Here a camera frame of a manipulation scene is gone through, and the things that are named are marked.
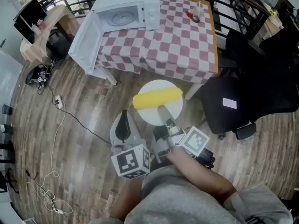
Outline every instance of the white microwave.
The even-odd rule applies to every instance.
[[[106,72],[95,68],[103,33],[142,27],[160,28],[160,0],[96,0],[68,54],[86,74],[106,79]]]

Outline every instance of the gray shirt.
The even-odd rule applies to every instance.
[[[221,206],[173,166],[155,170],[142,184],[143,199],[125,224],[292,224],[283,203],[263,184],[234,193]],[[104,218],[91,224],[122,224]]]

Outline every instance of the black metal railing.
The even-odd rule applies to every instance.
[[[221,0],[207,0],[211,3],[212,13],[218,16],[228,18],[239,25],[240,31],[244,33],[248,39],[252,40],[254,36],[258,33],[262,25],[266,22],[270,13],[265,9],[260,0],[229,0],[230,3],[223,2]],[[41,0],[40,3],[44,8],[49,8],[50,6],[56,6],[58,3],[63,2],[68,9],[77,17],[85,17],[86,14],[91,10],[95,0],[78,0],[76,2],[70,3],[70,0]],[[225,5],[234,11],[235,18],[227,14],[219,12],[214,9],[214,3],[220,3]],[[215,21],[214,24],[222,28],[233,29],[228,25],[222,24],[219,21]],[[216,34],[226,37],[226,34],[217,31]]]

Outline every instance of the checkered tablecloth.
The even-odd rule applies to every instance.
[[[188,0],[160,0],[160,29],[145,28],[107,32],[97,64],[140,74],[141,68],[168,77],[204,84],[217,72],[208,6],[199,23],[186,11],[198,6]]]

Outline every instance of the white cable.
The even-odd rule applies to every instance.
[[[70,214],[70,213],[73,212],[73,208],[72,208],[72,207],[71,207],[65,200],[63,200],[63,199],[58,199],[58,200],[55,200],[55,201],[54,201],[54,199],[55,199],[55,195],[54,195],[54,193],[53,193],[50,189],[47,190],[46,192],[43,190],[43,186],[45,185],[45,179],[46,179],[47,176],[49,176],[50,174],[53,174],[55,177],[57,177],[57,178],[59,177],[59,173],[58,173],[57,171],[55,171],[54,168],[53,168],[53,153],[54,153],[54,146],[55,146],[55,141],[56,141],[56,136],[57,136],[58,130],[59,130],[59,128],[61,127],[62,123],[64,122],[65,115],[66,115],[66,106],[65,106],[65,102],[62,100],[62,103],[64,104],[64,118],[62,119],[60,125],[59,125],[58,128],[57,128],[56,133],[55,133],[55,136],[54,136],[54,140],[53,140],[52,154],[51,154],[51,172],[48,173],[48,174],[44,177],[44,179],[43,179],[43,184],[42,184],[42,186],[40,186],[40,189],[39,189],[39,192],[40,192],[40,194],[41,194],[42,196],[46,196],[46,195],[49,195],[48,193],[51,193],[51,194],[53,195],[53,198],[50,199],[49,197],[46,196],[44,199],[42,199],[42,198],[39,196],[39,194],[38,194],[37,190],[35,189],[35,187],[33,186],[33,184],[32,184],[31,182],[27,182],[27,183],[26,183],[26,193],[27,193],[27,201],[28,201],[28,203],[27,203],[25,206],[29,205],[28,184],[31,184],[31,186],[33,187],[34,191],[36,192],[36,194],[38,195],[38,197],[42,200],[43,204],[45,205],[45,207],[46,207],[49,211],[54,211],[54,210],[55,210],[54,203],[56,203],[56,202],[64,202],[64,203],[66,203],[66,204],[71,208],[71,212],[65,212],[65,211],[62,211],[62,210],[61,210],[61,211],[62,211],[63,213],[65,213],[65,214]],[[47,207],[47,204],[51,204],[51,206],[52,206],[53,209],[49,209],[49,208]]]

